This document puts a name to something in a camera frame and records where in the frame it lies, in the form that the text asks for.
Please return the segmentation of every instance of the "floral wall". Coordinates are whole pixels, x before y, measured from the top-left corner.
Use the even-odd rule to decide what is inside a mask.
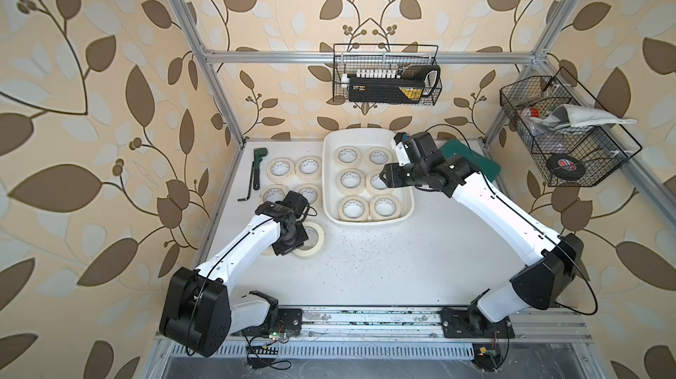
[[[610,112],[638,121],[630,126],[644,146],[636,158],[674,193],[675,8],[676,0],[582,0],[550,54],[571,71],[572,84],[582,82]],[[592,188],[546,187],[509,128],[492,155],[522,208],[584,241],[582,261],[599,305],[586,322],[607,370],[618,379],[676,377],[674,231],[622,172]],[[594,308],[581,280],[563,301]]]
[[[3,378],[131,378],[192,263],[234,143],[167,8],[0,1]]]

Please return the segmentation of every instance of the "masking tape roll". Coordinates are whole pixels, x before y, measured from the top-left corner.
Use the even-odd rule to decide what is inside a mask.
[[[296,189],[303,197],[308,199],[309,205],[315,210],[322,206],[322,189],[314,184],[300,184]]]
[[[291,180],[293,180],[295,168],[293,167],[293,162],[290,159],[278,157],[277,159],[273,159],[273,161],[268,164],[266,172],[268,173],[268,178],[273,182],[273,184],[287,185],[291,182]]]
[[[336,178],[336,186],[343,196],[357,196],[364,191],[364,174],[355,168],[342,170]]]
[[[393,195],[377,195],[368,206],[371,219],[386,221],[401,215],[401,204]]]
[[[273,203],[277,201],[282,201],[284,200],[284,197],[286,197],[288,192],[289,189],[287,189],[286,187],[279,184],[274,184],[260,192],[259,201],[261,204],[265,203],[266,201],[271,201]]]
[[[388,189],[384,181],[380,179],[381,171],[373,171],[367,175],[366,186],[368,194],[372,196],[391,193],[393,189]]]
[[[391,164],[394,162],[392,152],[384,147],[372,147],[368,149],[364,155],[364,162],[368,166],[368,170],[380,170],[384,168],[384,164]]]
[[[303,227],[308,233],[308,240],[305,241],[303,247],[295,249],[292,253],[299,259],[307,260],[317,256],[317,253],[324,247],[324,230],[314,222],[303,222]],[[317,241],[313,239],[312,230],[317,233]]]
[[[338,217],[346,222],[363,222],[368,218],[368,203],[359,196],[344,198],[338,205]]]
[[[362,153],[352,146],[339,147],[335,155],[336,164],[346,168],[358,167],[362,162]]]
[[[296,176],[302,182],[315,182],[322,178],[322,159],[317,156],[305,156],[295,166]]]

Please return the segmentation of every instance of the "white plastic tray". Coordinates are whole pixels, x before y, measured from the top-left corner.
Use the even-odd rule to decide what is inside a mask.
[[[336,150],[343,146],[358,148],[362,153],[362,162],[356,168],[367,176],[373,171],[366,163],[368,150],[372,147],[384,147],[391,150],[392,157],[394,158],[393,162],[397,162],[397,155],[394,154],[394,150],[390,144],[392,138],[394,138],[394,132],[385,130],[384,128],[349,128],[347,130],[334,131],[324,138],[324,149],[322,151],[323,206],[326,216],[332,222],[338,223],[343,228],[381,228],[403,222],[413,213],[413,208],[415,207],[413,189],[411,187],[403,187],[401,189],[393,189],[391,193],[401,205],[401,216],[396,219],[375,222],[346,222],[341,221],[338,216],[338,205],[346,196],[340,193],[337,187],[338,173],[345,168],[336,163]],[[359,196],[366,200],[367,203],[370,203],[373,198],[366,190],[359,194]]]

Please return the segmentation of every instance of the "black wire basket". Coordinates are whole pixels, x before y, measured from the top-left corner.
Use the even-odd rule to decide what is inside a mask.
[[[630,160],[643,147],[622,124],[610,127],[566,127],[542,132],[533,127],[531,116],[542,116],[559,105],[580,105],[570,93],[561,68],[554,76],[533,76],[500,89],[500,106],[530,152],[547,185],[593,187]],[[597,109],[607,110],[589,90]]]
[[[438,50],[436,45],[336,44],[331,103],[434,105],[442,92]]]

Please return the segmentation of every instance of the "black bracket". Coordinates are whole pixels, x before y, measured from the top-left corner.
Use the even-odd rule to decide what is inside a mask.
[[[452,309],[444,307],[439,315],[442,321],[442,330],[444,331],[444,338],[485,338],[492,340],[514,338],[514,329],[509,317],[495,324],[488,324],[483,330],[483,333],[471,330],[471,321],[469,319],[469,312],[466,309]]]

